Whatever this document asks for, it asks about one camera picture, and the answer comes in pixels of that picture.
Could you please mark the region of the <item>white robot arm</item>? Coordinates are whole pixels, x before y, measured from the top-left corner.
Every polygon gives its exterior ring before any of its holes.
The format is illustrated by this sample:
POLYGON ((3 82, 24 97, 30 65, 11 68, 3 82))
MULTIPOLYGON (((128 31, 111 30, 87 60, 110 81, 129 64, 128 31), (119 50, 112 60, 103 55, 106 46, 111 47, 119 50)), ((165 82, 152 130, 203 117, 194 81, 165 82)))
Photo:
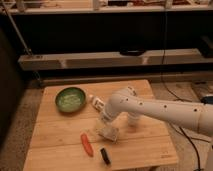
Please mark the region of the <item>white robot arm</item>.
POLYGON ((112 125, 122 112, 127 112, 134 125, 141 115, 171 123, 213 140, 213 105, 193 102, 143 99, 132 87, 113 92, 102 105, 98 134, 115 141, 118 129, 112 125))

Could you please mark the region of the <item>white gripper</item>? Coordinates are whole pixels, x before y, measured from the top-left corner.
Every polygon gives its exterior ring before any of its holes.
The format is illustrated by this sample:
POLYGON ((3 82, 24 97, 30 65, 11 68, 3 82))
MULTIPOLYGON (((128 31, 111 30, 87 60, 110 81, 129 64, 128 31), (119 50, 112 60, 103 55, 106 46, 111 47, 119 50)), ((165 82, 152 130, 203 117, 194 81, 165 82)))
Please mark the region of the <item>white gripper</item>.
POLYGON ((119 129, 113 126, 106 126, 115 120, 115 112, 104 108, 100 113, 101 122, 97 121, 95 124, 95 130, 99 135, 103 134, 108 140, 115 142, 118 138, 119 129))

